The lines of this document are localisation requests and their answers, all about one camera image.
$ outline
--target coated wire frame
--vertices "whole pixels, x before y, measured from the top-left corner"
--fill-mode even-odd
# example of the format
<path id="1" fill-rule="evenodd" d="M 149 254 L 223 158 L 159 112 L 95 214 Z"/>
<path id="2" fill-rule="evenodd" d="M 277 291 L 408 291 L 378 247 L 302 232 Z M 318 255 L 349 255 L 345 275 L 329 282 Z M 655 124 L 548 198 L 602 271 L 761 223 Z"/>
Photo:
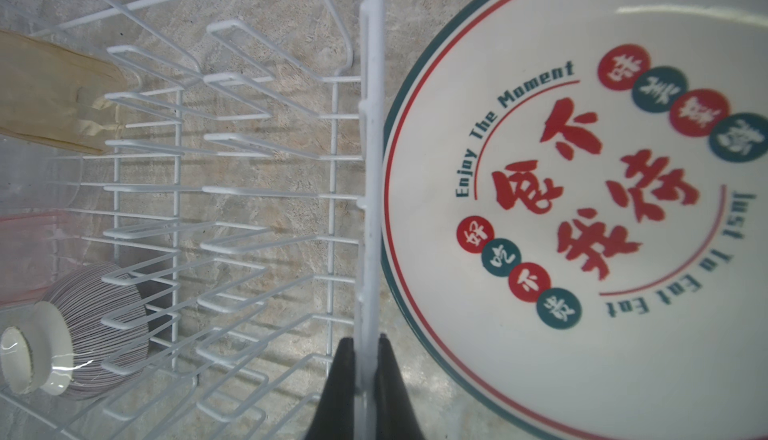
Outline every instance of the coated wire frame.
<path id="1" fill-rule="evenodd" d="M 278 419 L 266 422 L 268 412 L 262 408 L 264 399 L 270 393 L 284 386 L 302 369 L 319 365 L 327 372 L 332 361 L 334 325 L 350 325 L 354 327 L 355 347 L 357 354 L 356 383 L 359 395 L 356 397 L 355 430 L 356 438 L 372 438 L 375 427 L 372 402 L 372 378 L 376 371 L 377 340 L 378 340 L 378 299 L 379 299 L 379 255 L 381 249 L 381 157 L 382 157 L 382 115 L 383 115 L 383 60 L 384 60 L 384 2 L 383 0 L 363 0 L 360 4 L 360 41 L 361 41 L 361 74 L 348 75 L 353 58 L 352 38 L 333 0 L 322 0 L 328 9 L 345 48 L 346 61 L 339 65 L 332 75 L 325 76 L 314 71 L 304 62 L 296 59 L 289 51 L 272 41 L 253 25 L 240 19 L 230 19 L 212 22 L 206 27 L 206 34 L 217 41 L 222 48 L 231 51 L 243 61 L 251 65 L 260 74 L 250 77 L 240 72 L 216 72 L 203 74 L 202 67 L 195 56 L 178 46 L 162 31 L 156 29 L 137 16 L 136 11 L 172 0 L 138 0 L 132 3 L 120 3 L 117 0 L 101 0 L 109 4 L 109 8 L 94 12 L 75 20 L 53 24 L 47 22 L 24 9 L 15 6 L 7 0 L 0 0 L 0 6 L 8 11 L 23 16 L 37 27 L 32 36 L 60 35 L 81 50 L 95 56 L 108 58 L 132 72 L 138 86 L 131 91 L 112 92 L 107 98 L 127 108 L 132 108 L 150 115 L 152 121 L 129 123 L 127 128 L 170 127 L 174 132 L 174 143 L 163 144 L 154 141 L 138 139 L 118 139 L 108 141 L 114 147 L 114 153 L 102 156 L 82 156 L 88 161 L 111 161 L 113 165 L 113 181 L 82 182 L 83 186 L 103 188 L 111 192 L 113 209 L 67 209 L 71 213 L 99 215 L 112 218 L 112 228 L 103 231 L 101 236 L 83 235 L 82 240 L 107 243 L 113 246 L 114 260 L 120 261 L 120 252 L 125 247 L 147 251 L 151 258 L 112 272 L 102 278 L 102 281 L 114 285 L 152 284 L 156 293 L 146 296 L 133 305 L 111 311 L 101 319 L 103 325 L 114 329 L 130 329 L 140 324 L 150 324 L 148 334 L 136 339 L 134 343 L 116 352 L 102 363 L 110 372 L 119 375 L 130 375 L 142 371 L 140 377 L 119 388 L 105 398 L 82 404 L 73 415 L 64 419 L 62 416 L 51 415 L 33 405 L 26 397 L 12 394 L 7 387 L 0 388 L 0 398 L 21 408 L 30 416 L 50 427 L 51 438 L 72 438 L 86 440 L 80 429 L 74 425 L 90 418 L 95 412 L 113 419 L 116 428 L 105 433 L 103 438 L 119 438 L 132 428 L 136 421 L 145 418 L 160 404 L 167 406 L 162 418 L 159 418 L 148 430 L 141 430 L 143 438 L 161 438 L 174 425 L 190 415 L 202 414 L 215 422 L 208 438 L 216 438 L 227 427 L 242 418 L 248 418 L 248 426 L 244 438 L 273 438 L 299 412 L 309 404 L 317 402 L 320 391 L 308 391 L 287 412 Z M 181 59 L 169 60 L 155 52 L 139 46 L 116 45 L 106 50 L 92 47 L 88 42 L 70 34 L 76 26 L 104 20 L 112 16 L 123 16 L 139 25 L 145 32 L 156 40 L 164 43 L 178 54 Z M 282 60 L 292 64 L 305 73 L 310 79 L 325 84 L 330 90 L 330 111 L 316 111 L 302 105 L 269 87 L 279 75 L 270 70 L 262 62 L 249 56 L 230 39 L 232 32 L 240 32 L 250 40 L 276 54 Z M 146 78 L 160 82 L 164 87 L 145 89 Z M 354 113 L 340 112 L 340 84 L 359 83 L 361 98 L 358 111 Z M 227 96 L 250 110 L 241 115 L 217 116 L 195 106 L 187 106 L 184 94 L 194 85 L 205 85 L 222 96 Z M 187 117 L 201 117 L 220 122 L 234 122 L 244 119 L 268 119 L 273 113 L 267 105 L 252 99 L 245 92 L 254 91 L 261 97 L 269 97 L 284 105 L 296 114 L 309 119 L 330 122 L 330 154 L 320 155 L 300 149 L 286 147 L 266 141 L 255 135 L 243 133 L 207 133 L 204 140 L 207 147 L 192 148 L 183 145 L 184 120 Z M 158 98 L 163 95 L 175 95 L 175 101 L 169 102 Z M 357 121 L 360 124 L 360 153 L 338 153 L 338 122 L 344 120 Z M 181 178 L 181 161 L 187 157 L 247 157 L 268 161 L 277 153 L 296 157 L 306 161 L 319 161 L 327 165 L 330 172 L 330 182 L 327 191 L 277 191 L 254 187 L 252 185 L 219 186 L 185 185 Z M 172 159 L 173 182 L 167 184 L 133 184 L 121 181 L 121 163 L 125 159 Z M 336 168 L 339 162 L 358 162 L 365 164 L 366 189 L 365 195 L 338 193 L 336 191 Z M 301 235 L 292 238 L 281 238 L 277 241 L 263 241 L 265 233 L 273 233 L 270 225 L 252 225 L 224 221 L 185 222 L 180 211 L 182 193 L 200 192 L 208 195 L 245 195 L 279 198 L 325 199 L 328 202 L 328 227 L 324 232 L 312 235 Z M 123 193 L 170 193 L 172 195 L 171 215 L 152 215 L 148 213 L 126 213 L 121 211 L 121 195 Z M 336 234 L 336 203 L 352 202 L 365 212 L 364 234 L 362 238 L 345 238 Z M 124 225 L 124 220 L 139 221 L 138 224 Z M 224 229 L 225 235 L 215 235 Z M 180 246 L 180 234 L 211 232 L 197 245 L 196 258 L 183 260 Z M 170 235 L 170 246 L 158 245 L 154 239 Z M 272 249 L 285 245 L 320 242 L 326 245 L 327 261 L 325 271 L 313 272 L 295 279 L 282 279 L 281 283 L 258 295 L 244 295 L 237 292 L 239 286 L 258 281 L 269 267 L 256 262 L 246 262 L 233 258 L 244 253 L 253 253 L 264 249 Z M 336 274 L 335 249 L 337 244 L 352 245 L 357 250 L 358 273 L 355 277 Z M 157 272 L 140 272 L 148 267 L 167 265 Z M 183 275 L 195 269 L 210 268 L 215 265 L 229 265 L 242 272 L 238 278 L 206 289 L 195 295 L 182 295 L 184 286 Z M 259 315 L 278 295 L 284 295 L 292 289 L 301 287 L 311 281 L 323 281 L 326 285 L 326 305 L 322 311 L 313 311 L 299 318 L 276 325 L 268 335 L 254 335 L 239 329 L 248 321 L 258 319 Z M 335 285 L 350 284 L 355 289 L 354 317 L 347 317 L 334 310 Z M 158 306 L 159 300 L 168 301 L 168 306 Z M 144 318 L 126 321 L 122 314 L 136 306 L 143 306 L 147 315 Z M 192 335 L 179 334 L 179 322 L 185 309 L 205 309 L 213 315 L 235 315 L 237 320 L 227 325 L 207 325 Z M 266 348 L 277 342 L 287 332 L 301 328 L 303 325 L 317 323 L 326 327 L 326 344 L 320 352 L 312 352 L 298 362 L 293 363 L 284 372 L 274 378 L 266 372 L 251 368 L 255 359 L 259 358 Z M 170 332 L 170 337 L 162 335 Z M 126 366 L 116 360 L 123 352 L 134 348 L 141 342 L 151 342 L 154 348 L 148 358 Z M 226 352 L 216 348 L 220 342 L 230 342 L 240 348 L 230 348 Z M 183 354 L 193 352 L 200 360 L 191 367 L 180 367 Z M 208 376 L 208 372 L 218 372 L 218 376 Z M 246 378 L 250 391 L 245 398 L 232 396 L 224 387 L 233 378 Z M 139 386 L 147 383 L 162 384 L 164 387 L 143 403 L 132 408 L 124 405 L 124 399 Z"/>

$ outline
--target white wire dish rack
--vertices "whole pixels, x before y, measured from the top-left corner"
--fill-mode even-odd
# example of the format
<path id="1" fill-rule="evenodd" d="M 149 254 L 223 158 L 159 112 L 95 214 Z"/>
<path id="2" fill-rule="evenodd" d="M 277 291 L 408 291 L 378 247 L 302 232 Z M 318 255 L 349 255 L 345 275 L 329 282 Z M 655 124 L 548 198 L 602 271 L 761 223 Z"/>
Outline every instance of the white wire dish rack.
<path id="1" fill-rule="evenodd" d="M 346 60 L 326 74 L 312 69 L 307 61 L 297 59 L 248 18 L 217 18 L 207 24 L 204 29 L 207 39 L 217 42 L 221 51 L 231 52 L 249 71 L 256 72 L 255 75 L 211 71 L 190 48 L 179 46 L 178 41 L 171 39 L 173 35 L 168 33 L 171 25 L 156 27 L 142 19 L 151 17 L 147 13 L 153 8 L 178 0 L 138 0 L 125 4 L 117 0 L 101 1 L 108 5 L 105 9 L 64 22 L 43 19 L 12 0 L 0 0 L 0 6 L 6 14 L 23 16 L 29 22 L 32 29 L 22 31 L 26 34 L 66 42 L 107 57 L 135 73 L 136 88 L 112 92 L 108 98 L 121 108 L 139 112 L 143 118 L 127 124 L 126 133 L 148 133 L 143 137 L 127 134 L 126 139 L 108 142 L 114 147 L 114 154 L 85 157 L 87 163 L 111 164 L 112 181 L 84 178 L 82 188 L 102 188 L 110 192 L 112 209 L 71 208 L 70 211 L 75 215 L 111 219 L 108 225 L 111 227 L 101 235 L 83 236 L 84 241 L 112 245 L 115 260 L 125 267 L 104 277 L 103 281 L 153 287 L 154 293 L 141 301 L 148 315 L 138 320 L 150 322 L 148 336 L 140 340 L 149 340 L 153 348 L 146 360 L 128 368 L 110 363 L 110 358 L 103 363 L 104 368 L 121 375 L 143 369 L 136 382 L 106 398 L 65 405 L 65 401 L 55 398 L 15 396 L 7 387 L 0 390 L 0 397 L 48 426 L 47 438 L 151 439 L 175 437 L 185 428 L 194 428 L 195 438 L 298 438 L 312 417 L 311 406 L 320 398 L 322 373 L 327 375 L 334 345 L 340 339 L 337 332 L 353 328 L 356 384 L 360 392 L 356 398 L 356 437 L 370 438 L 374 423 L 370 398 L 378 348 L 384 0 L 359 3 L 360 74 L 349 73 L 354 63 L 352 36 L 334 0 L 322 0 L 322 3 L 338 29 Z M 276 16 L 282 14 L 287 13 L 274 12 Z M 143 45 L 158 48 L 115 45 L 101 50 L 75 32 L 115 16 L 142 29 Z M 272 52 L 276 64 L 292 66 L 316 83 L 319 91 L 326 95 L 321 100 L 330 104 L 330 110 L 306 106 L 306 102 L 273 88 L 271 84 L 280 79 L 280 71 L 246 52 L 243 39 Z M 359 95 L 357 111 L 340 111 L 340 89 L 345 87 Z M 189 104 L 187 93 L 194 88 L 212 89 L 219 98 L 231 99 L 228 104 L 238 105 L 236 112 L 210 113 L 209 108 Z M 280 113 L 275 113 L 275 105 Z M 330 139 L 325 140 L 330 150 L 320 154 L 312 148 L 283 146 L 264 139 L 256 128 L 254 133 L 249 133 L 247 128 L 235 132 L 227 128 L 214 129 L 203 135 L 200 145 L 190 147 L 184 132 L 185 125 L 193 121 L 204 126 L 243 125 L 248 120 L 257 120 L 248 124 L 264 125 L 259 122 L 269 122 L 280 114 L 288 118 L 288 123 L 292 118 L 297 121 L 302 118 L 330 126 Z M 360 151 L 339 153 L 341 122 L 359 123 Z M 170 138 L 172 143 L 155 137 Z M 221 159 L 226 161 L 227 171 L 244 173 L 247 169 L 266 170 L 266 165 L 274 162 L 275 157 L 320 163 L 327 169 L 329 182 L 327 190 L 297 191 L 292 187 L 276 190 L 256 184 L 191 186 L 194 183 L 182 178 L 186 162 L 194 165 L 210 157 L 228 157 Z M 132 161 L 165 165 L 164 177 L 168 181 L 126 183 L 124 171 L 132 168 Z M 364 165 L 362 195 L 336 191 L 337 169 L 350 163 Z M 268 223 L 219 218 L 187 220 L 189 217 L 185 216 L 182 206 L 183 195 L 188 193 L 216 196 L 216 201 L 223 202 L 235 197 L 315 201 L 325 209 L 327 229 L 290 235 L 281 234 Z M 362 237 L 337 234 L 338 203 L 348 203 L 365 212 L 360 229 Z M 149 204 L 153 206 L 149 213 L 134 208 Z M 167 213 L 154 214 L 162 209 Z M 192 238 L 191 243 L 185 243 L 184 238 Z M 306 244 L 325 249 L 325 268 L 309 273 L 304 269 L 305 273 L 297 278 L 275 278 L 262 283 L 271 267 L 252 259 L 252 255 Z M 350 245 L 347 248 L 354 250 L 356 272 L 349 275 L 338 272 L 336 247 L 339 244 Z M 130 254 L 135 251 L 141 255 Z M 141 261 L 126 265 L 127 259 L 136 258 Z M 302 259 L 288 260 L 301 262 Z M 206 273 L 222 270 L 229 273 L 228 280 L 199 279 Z M 123 273 L 128 273 L 131 279 L 119 279 Z M 302 314 L 293 318 L 270 316 L 270 321 L 281 319 L 277 324 L 260 323 L 262 315 L 275 301 L 310 283 L 322 284 L 326 289 L 324 304 L 304 305 L 296 309 Z M 244 287 L 253 285 L 260 285 L 261 291 L 243 293 L 248 291 Z M 340 309 L 334 295 L 338 298 L 345 288 L 350 294 L 343 298 L 349 298 L 354 305 Z M 138 321 L 121 321 L 120 313 L 112 311 L 101 321 L 115 329 L 129 329 L 137 324 Z M 188 313 L 195 318 L 194 328 L 180 329 L 185 319 L 189 323 Z M 263 328 L 251 328 L 254 324 Z M 305 333 L 298 336 L 297 331 Z M 281 356 L 281 349 L 287 349 L 291 355 Z M 274 365 L 282 369 L 275 373 Z"/>

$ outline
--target dish rack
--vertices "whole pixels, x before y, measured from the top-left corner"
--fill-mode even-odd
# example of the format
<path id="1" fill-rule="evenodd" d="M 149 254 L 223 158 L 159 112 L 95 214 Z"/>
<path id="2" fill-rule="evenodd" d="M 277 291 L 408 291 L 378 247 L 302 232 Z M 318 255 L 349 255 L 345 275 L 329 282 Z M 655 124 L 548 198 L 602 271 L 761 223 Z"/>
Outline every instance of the dish rack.
<path id="1" fill-rule="evenodd" d="M 194 48 L 180 46 L 174 25 L 153 24 L 153 9 L 179 0 L 100 1 L 108 7 L 64 22 L 44 19 L 10 0 L 0 0 L 0 6 L 6 15 L 17 15 L 32 26 L 21 32 L 107 58 L 136 77 L 134 89 L 112 92 L 108 98 L 121 112 L 139 115 L 141 120 L 127 123 L 123 138 L 108 142 L 114 153 L 84 156 L 81 188 L 108 192 L 112 208 L 68 210 L 89 218 L 93 225 L 100 225 L 102 219 L 109 222 L 100 235 L 82 235 L 82 240 L 94 248 L 108 245 L 115 262 L 124 267 L 103 281 L 144 288 L 141 303 L 147 317 L 139 321 L 150 324 L 143 339 L 150 342 L 150 354 L 128 368 L 111 364 L 108 358 L 102 365 L 112 372 L 143 372 L 137 381 L 106 398 L 67 402 L 44 394 L 15 396 L 7 387 L 0 389 L 0 397 L 48 426 L 46 438 L 150 440 L 176 438 L 185 428 L 193 428 L 195 438 L 300 438 L 320 398 L 334 346 L 352 333 L 358 391 L 355 436 L 372 438 L 371 398 L 379 337 L 384 0 L 358 0 L 358 14 L 351 13 L 360 26 L 359 74 L 350 73 L 357 66 L 352 35 L 334 0 L 322 0 L 322 4 L 337 28 L 344 61 L 329 73 L 298 59 L 247 17 L 215 18 L 206 24 L 206 41 L 215 41 L 219 51 L 228 51 L 244 66 L 238 71 L 216 71 Z M 93 46 L 88 40 L 93 31 L 88 28 L 98 24 L 103 30 L 114 17 L 139 29 L 142 46 Z M 274 66 L 267 66 L 253 51 L 272 55 Z M 300 88 L 292 96 L 272 87 L 281 79 L 297 77 L 305 79 L 302 85 L 313 82 L 315 89 L 310 90 L 319 96 L 307 96 Z M 215 108 L 195 101 L 211 94 L 216 95 Z M 352 107 L 343 111 L 342 104 Z M 290 135 L 305 136 L 299 143 L 309 148 L 265 139 L 270 130 L 263 126 L 270 120 L 278 123 L 275 130 L 297 125 L 303 131 Z M 359 125 L 359 151 L 340 153 L 340 128 L 348 123 Z M 185 134 L 190 124 L 202 128 L 201 140 Z M 315 153 L 316 129 L 308 129 L 309 124 L 330 133 L 324 140 L 330 146 L 326 153 Z M 193 168 L 201 159 L 223 162 L 217 164 L 244 177 L 255 171 L 264 179 L 275 179 L 270 173 L 277 168 L 270 165 L 313 165 L 307 166 L 307 172 L 327 172 L 327 189 L 303 190 L 307 182 L 301 175 L 276 178 L 274 183 L 284 185 L 281 189 L 255 183 L 198 186 L 195 178 L 183 178 L 181 173 L 184 166 Z M 167 181 L 127 182 L 127 172 L 137 169 L 131 162 L 143 168 L 142 162 L 147 161 L 163 169 L 160 176 Z M 361 174 L 364 166 L 364 193 L 337 192 L 341 177 L 337 172 L 349 165 Z M 88 177 L 89 171 L 105 169 L 111 181 Z M 222 210 L 236 213 L 233 216 L 244 213 L 237 205 L 248 205 L 253 198 L 289 205 L 309 202 L 322 206 L 327 228 L 294 235 L 268 221 L 190 220 L 184 214 L 186 195 L 197 202 L 205 196 L 217 205 L 231 203 L 232 209 Z M 357 235 L 338 232 L 337 214 L 345 207 L 364 212 L 358 222 L 362 227 L 352 228 Z M 324 249 L 325 265 L 317 271 L 308 271 L 306 265 L 293 268 L 302 263 L 306 249 L 314 253 Z M 349 253 L 355 271 L 340 272 L 342 249 Z M 254 259 L 273 251 L 283 260 L 276 261 L 277 266 Z M 292 268 L 301 274 L 287 277 Z M 131 280 L 117 279 L 122 273 Z M 310 287 L 325 290 L 322 304 L 305 295 Z M 299 303 L 289 310 L 301 314 L 281 315 L 287 301 Z M 278 311 L 270 313 L 275 305 Z M 120 311 L 101 321 L 115 329 L 136 324 L 121 321 Z M 34 422 L 30 417 L 19 421 Z"/>

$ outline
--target red circle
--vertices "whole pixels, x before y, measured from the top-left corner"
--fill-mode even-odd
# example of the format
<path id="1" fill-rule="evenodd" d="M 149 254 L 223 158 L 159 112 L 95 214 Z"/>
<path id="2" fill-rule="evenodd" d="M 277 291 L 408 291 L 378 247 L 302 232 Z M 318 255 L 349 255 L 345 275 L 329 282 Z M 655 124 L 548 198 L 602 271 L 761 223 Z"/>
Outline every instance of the red circle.
<path id="1" fill-rule="evenodd" d="M 543 291 L 551 288 L 549 273 L 538 263 L 521 263 L 509 272 L 509 289 L 522 301 L 535 303 Z"/>
<path id="2" fill-rule="evenodd" d="M 493 239 L 491 222 L 481 216 L 468 216 L 456 228 L 458 244 L 469 253 L 481 253 L 485 244 Z"/>
<path id="3" fill-rule="evenodd" d="M 730 115 L 723 93 L 713 89 L 694 89 L 672 103 L 670 123 L 686 137 L 707 137 L 712 128 Z"/>
<path id="4" fill-rule="evenodd" d="M 640 45 L 626 44 L 605 53 L 598 65 L 598 79 L 615 91 L 630 89 L 650 68 L 650 55 Z"/>

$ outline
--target plate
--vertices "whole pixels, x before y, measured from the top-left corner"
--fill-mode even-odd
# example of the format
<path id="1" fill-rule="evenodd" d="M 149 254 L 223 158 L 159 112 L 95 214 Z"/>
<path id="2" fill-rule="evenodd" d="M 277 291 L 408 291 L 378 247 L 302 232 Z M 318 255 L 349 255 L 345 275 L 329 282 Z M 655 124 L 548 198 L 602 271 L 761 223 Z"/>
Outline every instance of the plate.
<path id="1" fill-rule="evenodd" d="M 474 0 L 386 124 L 382 264 L 543 438 L 768 437 L 768 0 Z"/>

